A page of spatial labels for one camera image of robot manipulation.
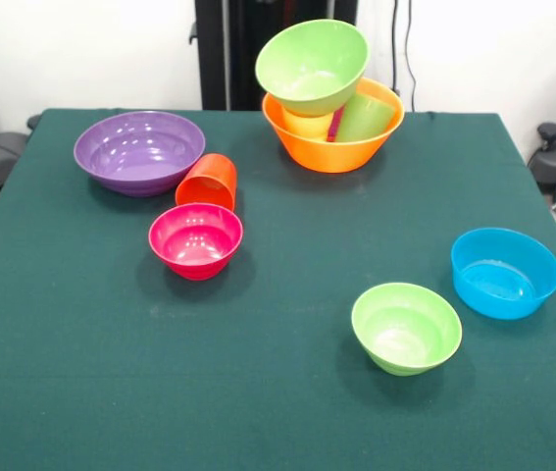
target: bowl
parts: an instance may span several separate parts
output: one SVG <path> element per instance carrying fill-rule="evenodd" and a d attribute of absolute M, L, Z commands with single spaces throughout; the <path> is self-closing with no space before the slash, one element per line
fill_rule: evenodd
<path fill-rule="evenodd" d="M 103 186 L 128 196 L 173 189 L 199 159 L 203 132 L 159 111 L 122 113 L 88 128 L 76 141 L 77 164 Z"/>
<path fill-rule="evenodd" d="M 456 292 L 487 317 L 529 316 L 556 290 L 556 257 L 517 231 L 469 231 L 456 239 L 451 257 Z"/>
<path fill-rule="evenodd" d="M 178 275 L 208 280 L 227 265 L 242 241 L 243 228 L 228 209 L 188 203 L 161 214 L 149 229 L 149 245 Z"/>
<path fill-rule="evenodd" d="M 387 283 L 365 291 L 352 308 L 360 344 L 384 371 L 412 376 L 440 365 L 461 344 L 454 308 L 434 291 Z"/>
<path fill-rule="evenodd" d="M 301 116 L 333 113 L 354 92 L 369 59 L 363 34 L 337 20 L 313 20 L 275 35 L 256 60 L 260 85 Z"/>
<path fill-rule="evenodd" d="M 389 88 L 369 78 L 361 78 L 357 90 L 372 96 L 395 109 L 386 130 L 370 139 L 354 142 L 318 142 L 287 130 L 282 106 L 271 95 L 265 95 L 262 110 L 290 157 L 302 167 L 336 174 L 350 172 L 365 165 L 404 120 L 404 106 Z"/>

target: blue bowl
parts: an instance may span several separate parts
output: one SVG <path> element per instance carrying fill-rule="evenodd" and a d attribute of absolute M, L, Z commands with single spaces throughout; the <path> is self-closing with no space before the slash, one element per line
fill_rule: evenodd
<path fill-rule="evenodd" d="M 556 257 L 534 238 L 508 229 L 464 233 L 452 246 L 454 288 L 480 314 L 521 319 L 556 290 Z"/>

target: yellow cup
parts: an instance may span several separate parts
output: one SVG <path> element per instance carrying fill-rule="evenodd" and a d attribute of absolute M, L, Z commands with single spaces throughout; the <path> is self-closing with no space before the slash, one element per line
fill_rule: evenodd
<path fill-rule="evenodd" d="M 295 135 L 310 140 L 327 141 L 329 127 L 332 124 L 334 113 L 316 116 L 314 118 L 297 116 L 282 108 L 284 124 Z"/>

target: cup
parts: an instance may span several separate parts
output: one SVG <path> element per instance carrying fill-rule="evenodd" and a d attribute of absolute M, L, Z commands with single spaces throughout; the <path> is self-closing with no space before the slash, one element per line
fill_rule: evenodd
<path fill-rule="evenodd" d="M 345 104 L 335 142 L 367 140 L 382 134 L 395 116 L 395 108 L 363 93 L 354 93 Z"/>
<path fill-rule="evenodd" d="M 176 190 L 176 204 L 212 203 L 234 210 L 236 167 L 222 154 L 206 154 L 190 169 Z"/>
<path fill-rule="evenodd" d="M 293 134 L 311 140 L 326 141 L 328 139 L 329 125 L 332 123 L 334 113 L 310 118 L 294 115 L 282 108 L 282 114 L 286 128 Z"/>

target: red cup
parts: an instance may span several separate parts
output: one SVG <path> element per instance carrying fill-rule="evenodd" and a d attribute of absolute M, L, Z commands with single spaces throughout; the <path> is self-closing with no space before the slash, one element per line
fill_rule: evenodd
<path fill-rule="evenodd" d="M 210 203 L 229 211 L 236 203 L 236 167 L 222 154 L 206 154 L 177 186 L 176 204 Z"/>

